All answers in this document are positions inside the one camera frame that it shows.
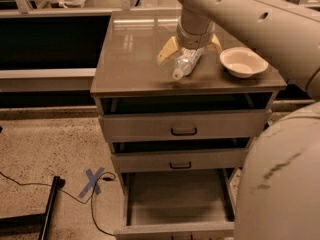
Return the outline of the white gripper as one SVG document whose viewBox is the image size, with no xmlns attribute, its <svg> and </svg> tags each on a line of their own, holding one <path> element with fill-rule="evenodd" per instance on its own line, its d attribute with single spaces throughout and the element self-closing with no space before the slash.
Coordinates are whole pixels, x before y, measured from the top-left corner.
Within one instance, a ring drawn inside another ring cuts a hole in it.
<svg viewBox="0 0 320 240">
<path fill-rule="evenodd" d="M 209 44 L 216 49 L 218 53 L 223 51 L 218 37 L 214 34 L 215 25 L 208 19 L 186 19 L 179 18 L 176 37 L 172 36 L 157 55 L 157 62 L 163 65 L 180 54 L 180 47 L 197 50 Z"/>
</svg>

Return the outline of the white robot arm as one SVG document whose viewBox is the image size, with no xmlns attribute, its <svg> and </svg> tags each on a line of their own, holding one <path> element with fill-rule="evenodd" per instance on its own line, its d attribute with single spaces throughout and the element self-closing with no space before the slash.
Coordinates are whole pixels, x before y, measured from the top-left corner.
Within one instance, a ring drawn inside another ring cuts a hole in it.
<svg viewBox="0 0 320 240">
<path fill-rule="evenodd" d="M 208 44 L 218 24 L 314 103 L 274 122 L 240 175 L 234 240 L 320 240 L 320 14 L 283 0 L 178 0 L 177 46 Z"/>
</svg>

